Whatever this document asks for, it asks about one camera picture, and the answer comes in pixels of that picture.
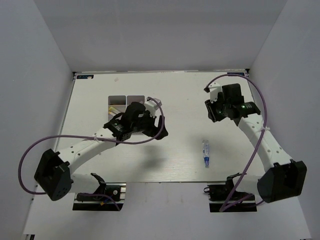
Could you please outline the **clear glue bottle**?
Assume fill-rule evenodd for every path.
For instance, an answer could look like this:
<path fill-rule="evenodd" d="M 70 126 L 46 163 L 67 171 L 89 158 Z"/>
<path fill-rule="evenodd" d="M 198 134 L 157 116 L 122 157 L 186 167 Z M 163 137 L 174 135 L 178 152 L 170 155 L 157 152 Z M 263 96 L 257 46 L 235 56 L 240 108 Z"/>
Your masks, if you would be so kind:
<path fill-rule="evenodd" d="M 202 141 L 202 155 L 204 166 L 208 168 L 210 166 L 210 145 L 208 140 Z"/>

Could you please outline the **orange capped white marker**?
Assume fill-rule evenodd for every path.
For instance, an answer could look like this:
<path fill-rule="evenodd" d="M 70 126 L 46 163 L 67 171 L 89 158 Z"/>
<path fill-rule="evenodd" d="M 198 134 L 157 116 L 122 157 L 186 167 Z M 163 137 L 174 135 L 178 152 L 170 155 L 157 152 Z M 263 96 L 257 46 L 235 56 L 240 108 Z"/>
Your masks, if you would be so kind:
<path fill-rule="evenodd" d="M 116 108 L 114 108 L 114 107 L 112 107 L 112 106 L 108 108 L 108 111 L 109 111 L 109 112 L 119 112 L 118 109 L 116 109 Z"/>

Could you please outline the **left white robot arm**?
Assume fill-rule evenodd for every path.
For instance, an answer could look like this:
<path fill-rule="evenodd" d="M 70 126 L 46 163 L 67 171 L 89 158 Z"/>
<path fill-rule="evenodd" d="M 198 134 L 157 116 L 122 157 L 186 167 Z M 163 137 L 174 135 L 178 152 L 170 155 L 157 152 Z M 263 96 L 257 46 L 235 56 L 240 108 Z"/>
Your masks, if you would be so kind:
<path fill-rule="evenodd" d="M 148 97 L 144 103 L 132 102 L 125 110 L 105 123 L 93 136 L 57 152 L 46 150 L 40 159 L 34 179 L 52 201 L 69 193 L 76 178 L 74 172 L 87 161 L 119 144 L 130 144 L 134 133 L 142 133 L 152 140 L 168 136 L 165 117 L 156 117 L 161 110 L 159 99 Z"/>

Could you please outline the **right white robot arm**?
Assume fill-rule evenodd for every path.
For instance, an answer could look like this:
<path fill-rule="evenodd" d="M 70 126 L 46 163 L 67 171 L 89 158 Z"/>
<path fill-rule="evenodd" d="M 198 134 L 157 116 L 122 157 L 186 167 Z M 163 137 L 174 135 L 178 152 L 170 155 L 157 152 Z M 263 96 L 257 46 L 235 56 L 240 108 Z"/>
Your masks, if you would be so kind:
<path fill-rule="evenodd" d="M 223 86 L 212 83 L 205 91 L 210 94 L 210 98 L 205 101 L 209 119 L 213 122 L 225 118 L 234 121 L 254 147 L 264 169 L 262 176 L 232 176 L 233 182 L 225 187 L 226 195 L 236 200 L 245 192 L 259 195 L 266 203 L 299 196 L 303 190 L 307 166 L 303 161 L 294 161 L 280 146 L 264 126 L 257 105 L 252 101 L 245 102 L 241 86 L 238 83 Z"/>

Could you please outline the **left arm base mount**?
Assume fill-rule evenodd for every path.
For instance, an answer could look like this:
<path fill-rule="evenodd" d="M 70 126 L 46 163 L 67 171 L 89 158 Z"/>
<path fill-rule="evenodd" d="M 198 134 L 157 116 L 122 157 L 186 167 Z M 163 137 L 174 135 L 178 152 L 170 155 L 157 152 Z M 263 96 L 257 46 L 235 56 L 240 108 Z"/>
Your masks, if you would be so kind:
<path fill-rule="evenodd" d="M 73 211 L 118 212 L 122 209 L 126 196 L 125 183 L 106 183 L 94 193 L 75 195 Z"/>

